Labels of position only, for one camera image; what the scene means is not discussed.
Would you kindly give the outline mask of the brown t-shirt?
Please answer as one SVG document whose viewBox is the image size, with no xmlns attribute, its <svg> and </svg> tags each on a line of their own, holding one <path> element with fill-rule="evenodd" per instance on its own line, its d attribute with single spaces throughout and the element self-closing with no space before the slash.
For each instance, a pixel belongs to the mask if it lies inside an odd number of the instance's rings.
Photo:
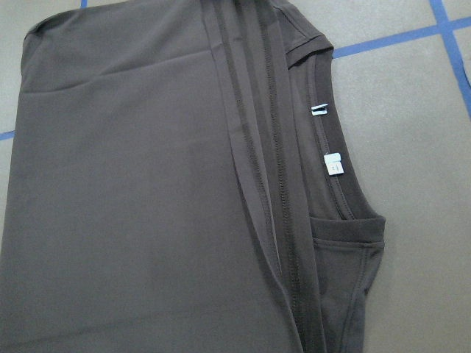
<svg viewBox="0 0 471 353">
<path fill-rule="evenodd" d="M 3 352 L 362 352 L 384 249 L 288 1 L 125 1 L 26 34 Z"/>
</svg>

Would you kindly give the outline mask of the blue tape line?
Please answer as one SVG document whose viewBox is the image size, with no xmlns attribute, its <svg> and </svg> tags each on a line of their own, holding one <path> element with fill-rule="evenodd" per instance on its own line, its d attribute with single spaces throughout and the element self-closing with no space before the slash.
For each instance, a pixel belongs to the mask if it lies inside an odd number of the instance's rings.
<svg viewBox="0 0 471 353">
<path fill-rule="evenodd" d="M 405 43 L 421 38 L 432 37 L 434 35 L 441 35 L 445 43 L 447 53 L 456 53 L 458 45 L 456 40 L 453 39 L 453 31 L 463 29 L 470 26 L 470 17 L 460 18 L 453 21 L 445 21 L 433 26 L 427 26 L 420 29 L 414 29 L 407 32 L 401 32 L 395 35 L 390 35 L 374 40 L 368 40 L 362 43 L 357 43 L 349 46 L 337 48 L 333 52 L 333 58 L 346 57 L 350 55 L 360 54 L 365 51 L 372 51 L 375 49 L 393 46 L 395 44 Z"/>
<path fill-rule="evenodd" d="M 458 87 L 463 94 L 470 93 L 470 50 L 460 45 L 456 34 L 461 29 L 470 27 L 470 16 L 451 19 L 443 1 L 429 1 L 436 21 L 438 33 L 442 36 L 446 52 L 450 59 Z"/>
</svg>

